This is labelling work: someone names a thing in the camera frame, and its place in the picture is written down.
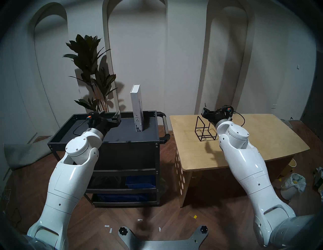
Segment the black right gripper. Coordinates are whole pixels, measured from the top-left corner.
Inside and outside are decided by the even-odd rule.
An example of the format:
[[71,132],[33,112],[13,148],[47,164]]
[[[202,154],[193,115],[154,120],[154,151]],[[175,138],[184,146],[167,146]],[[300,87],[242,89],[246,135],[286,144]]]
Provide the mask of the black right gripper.
[[220,121],[231,121],[233,110],[216,110],[210,111],[206,107],[206,103],[204,103],[203,107],[203,118],[207,119],[214,126],[218,124]]

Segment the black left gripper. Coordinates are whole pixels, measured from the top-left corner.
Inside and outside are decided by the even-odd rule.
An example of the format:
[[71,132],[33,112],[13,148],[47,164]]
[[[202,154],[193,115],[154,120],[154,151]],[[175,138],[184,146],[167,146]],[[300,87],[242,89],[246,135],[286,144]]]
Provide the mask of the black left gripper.
[[[100,111],[99,116],[104,116],[106,112]],[[109,122],[107,119],[102,117],[91,117],[91,128],[94,128],[98,130],[103,136],[106,136],[106,134],[111,130],[112,124],[115,124],[116,126],[120,125],[121,123],[121,113],[120,110],[115,113],[115,115],[111,118],[111,122]]]

